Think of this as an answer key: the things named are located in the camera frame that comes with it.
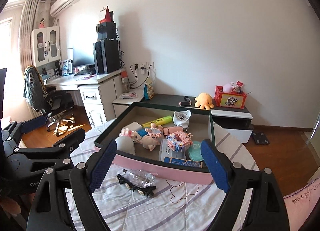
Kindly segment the blue and white small box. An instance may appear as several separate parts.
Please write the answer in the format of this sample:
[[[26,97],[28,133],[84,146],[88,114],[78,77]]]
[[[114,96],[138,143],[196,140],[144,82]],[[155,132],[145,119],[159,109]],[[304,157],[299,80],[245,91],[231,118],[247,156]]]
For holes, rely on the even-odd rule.
[[[203,162],[192,161],[181,158],[173,158],[173,157],[165,157],[164,163],[169,163],[173,165],[185,166],[185,167],[193,167],[193,168],[202,168]]]

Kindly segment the pink block toy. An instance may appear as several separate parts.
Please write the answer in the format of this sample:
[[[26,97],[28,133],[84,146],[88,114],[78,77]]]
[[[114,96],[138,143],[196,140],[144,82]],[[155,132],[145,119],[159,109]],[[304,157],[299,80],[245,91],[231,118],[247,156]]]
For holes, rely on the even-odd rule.
[[[185,152],[193,144],[193,135],[182,131],[176,131],[167,137],[167,145],[174,152]]]

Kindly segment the dark jacket on chair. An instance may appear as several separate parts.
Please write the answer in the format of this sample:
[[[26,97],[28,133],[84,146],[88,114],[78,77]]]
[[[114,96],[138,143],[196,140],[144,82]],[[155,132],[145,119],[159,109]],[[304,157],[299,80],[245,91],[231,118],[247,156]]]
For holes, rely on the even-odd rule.
[[[24,93],[28,105],[35,110],[46,109],[48,92],[35,66],[28,66],[24,71]]]

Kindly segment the black office chair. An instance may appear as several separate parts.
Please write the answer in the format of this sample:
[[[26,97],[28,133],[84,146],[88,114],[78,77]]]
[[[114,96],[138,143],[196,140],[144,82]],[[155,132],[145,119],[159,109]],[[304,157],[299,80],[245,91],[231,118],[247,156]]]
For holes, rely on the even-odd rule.
[[[65,118],[64,115],[69,113],[74,107],[74,101],[70,93],[63,91],[48,91],[47,100],[47,108],[42,110],[35,110],[36,112],[42,113],[42,115],[46,116],[51,123],[47,126],[47,131],[51,131],[51,127],[53,125],[55,128],[55,135],[58,137],[63,135],[63,132],[59,131],[59,127],[62,123],[75,123],[74,118],[68,119]]]

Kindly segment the white round lamp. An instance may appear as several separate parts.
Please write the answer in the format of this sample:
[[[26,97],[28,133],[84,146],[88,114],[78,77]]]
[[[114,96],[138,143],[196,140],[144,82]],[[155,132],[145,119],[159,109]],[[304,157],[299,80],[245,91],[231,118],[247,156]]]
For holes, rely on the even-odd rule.
[[[115,139],[117,150],[135,155],[135,147],[133,140],[128,136],[119,136]]]

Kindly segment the white computer desk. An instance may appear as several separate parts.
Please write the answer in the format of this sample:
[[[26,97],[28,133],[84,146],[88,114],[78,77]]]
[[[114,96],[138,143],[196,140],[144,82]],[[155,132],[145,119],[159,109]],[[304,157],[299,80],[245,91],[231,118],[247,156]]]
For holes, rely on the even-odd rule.
[[[76,91],[81,95],[89,123],[92,128],[116,117],[112,102],[122,93],[120,68],[109,74],[101,75],[68,75],[48,80],[47,87],[55,87],[57,91]]]

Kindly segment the orange cap bottle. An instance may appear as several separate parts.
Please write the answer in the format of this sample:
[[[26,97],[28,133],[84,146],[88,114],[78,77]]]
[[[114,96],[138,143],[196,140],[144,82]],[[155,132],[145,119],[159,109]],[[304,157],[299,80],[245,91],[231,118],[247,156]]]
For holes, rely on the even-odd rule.
[[[123,70],[120,73],[120,76],[121,76],[121,81],[122,81],[122,84],[123,84],[123,91],[124,91],[124,93],[128,93],[129,90],[130,90],[130,83],[129,83],[129,77],[127,75],[127,71]]]

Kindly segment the striped white tablecloth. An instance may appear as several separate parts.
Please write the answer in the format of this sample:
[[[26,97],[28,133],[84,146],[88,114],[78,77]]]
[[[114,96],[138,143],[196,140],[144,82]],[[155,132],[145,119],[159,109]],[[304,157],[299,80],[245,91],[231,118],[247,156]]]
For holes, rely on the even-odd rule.
[[[111,122],[86,132],[85,140],[71,154],[74,165],[86,162],[95,152],[94,141]],[[259,171],[252,155],[236,137],[216,123],[214,133],[220,152],[225,153],[232,162],[241,163],[246,169]],[[120,185],[116,174],[121,172],[121,167],[111,165],[100,189],[93,194],[102,217],[111,230],[207,230],[225,197],[225,193],[214,182],[200,185],[161,178],[156,178],[153,197],[146,197]],[[71,189],[65,191],[76,230],[85,230]],[[242,228],[251,193],[252,189],[246,191],[232,230]]]

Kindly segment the pink and green tray box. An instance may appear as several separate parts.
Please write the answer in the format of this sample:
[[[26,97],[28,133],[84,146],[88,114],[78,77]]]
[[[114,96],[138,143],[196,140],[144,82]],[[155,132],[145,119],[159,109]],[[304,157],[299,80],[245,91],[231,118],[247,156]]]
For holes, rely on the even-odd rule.
[[[173,122],[175,111],[191,111],[189,127],[184,129]],[[139,141],[146,132],[142,126],[152,120],[171,116],[172,122],[161,125],[163,127],[163,138],[159,140],[160,145],[153,151],[145,149]],[[147,104],[134,102],[131,104],[106,130],[95,140],[96,148],[114,141],[119,136],[128,136],[134,142],[135,155],[117,150],[113,163],[125,169],[144,170],[156,177],[178,182],[205,184],[212,182],[213,178],[207,168],[193,168],[164,163],[165,157],[187,159],[185,152],[174,152],[167,145],[168,135],[182,131],[193,135],[192,141],[201,142],[204,139],[214,141],[214,126],[210,111],[202,109],[189,109],[166,105]]]

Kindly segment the black computer tower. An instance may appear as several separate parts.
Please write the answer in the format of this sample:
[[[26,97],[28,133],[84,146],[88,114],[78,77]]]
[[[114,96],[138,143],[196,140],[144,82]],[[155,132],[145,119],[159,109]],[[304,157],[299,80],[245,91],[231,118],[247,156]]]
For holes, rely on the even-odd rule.
[[[103,39],[93,44],[94,66],[96,74],[110,74],[120,69],[117,40]]]

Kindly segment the teal round case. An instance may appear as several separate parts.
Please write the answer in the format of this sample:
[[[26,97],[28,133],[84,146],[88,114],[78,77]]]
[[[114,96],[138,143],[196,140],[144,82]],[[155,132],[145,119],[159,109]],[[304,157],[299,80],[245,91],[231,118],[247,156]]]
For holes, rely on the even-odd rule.
[[[203,161],[203,157],[201,155],[201,142],[193,141],[188,149],[188,155],[192,161]]]

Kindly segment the yellow highlighter marker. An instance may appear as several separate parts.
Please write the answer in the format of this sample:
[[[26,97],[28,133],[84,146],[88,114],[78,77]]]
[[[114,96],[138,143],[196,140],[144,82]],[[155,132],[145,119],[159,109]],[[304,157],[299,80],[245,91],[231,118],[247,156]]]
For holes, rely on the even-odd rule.
[[[161,117],[155,120],[152,120],[150,122],[144,123],[142,126],[144,128],[150,128],[152,124],[155,124],[155,126],[159,126],[159,125],[165,125],[172,122],[172,117],[170,115],[166,116],[166,117]]]

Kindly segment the red storage crate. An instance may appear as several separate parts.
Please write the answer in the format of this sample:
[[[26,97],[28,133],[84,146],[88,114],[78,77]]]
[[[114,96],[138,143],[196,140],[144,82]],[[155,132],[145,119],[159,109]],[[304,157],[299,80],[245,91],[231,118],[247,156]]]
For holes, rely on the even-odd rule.
[[[215,87],[214,100],[218,107],[244,109],[246,98],[246,94],[225,93],[222,90],[222,86]]]

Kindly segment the yellow plush octopus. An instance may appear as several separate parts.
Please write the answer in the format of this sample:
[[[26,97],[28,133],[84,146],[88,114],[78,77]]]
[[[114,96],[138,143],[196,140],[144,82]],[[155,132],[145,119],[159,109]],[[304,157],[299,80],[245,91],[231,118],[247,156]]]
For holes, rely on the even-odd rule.
[[[195,98],[195,107],[199,109],[211,110],[214,108],[213,98],[208,93],[200,93]]]

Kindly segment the red calendar stand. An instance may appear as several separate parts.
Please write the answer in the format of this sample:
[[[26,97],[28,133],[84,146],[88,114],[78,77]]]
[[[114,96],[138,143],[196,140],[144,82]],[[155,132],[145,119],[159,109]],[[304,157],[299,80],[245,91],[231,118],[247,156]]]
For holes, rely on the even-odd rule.
[[[113,12],[109,11],[108,6],[104,7],[103,10],[101,11],[105,11],[105,17],[99,21],[99,24],[104,23],[104,22],[113,22]]]

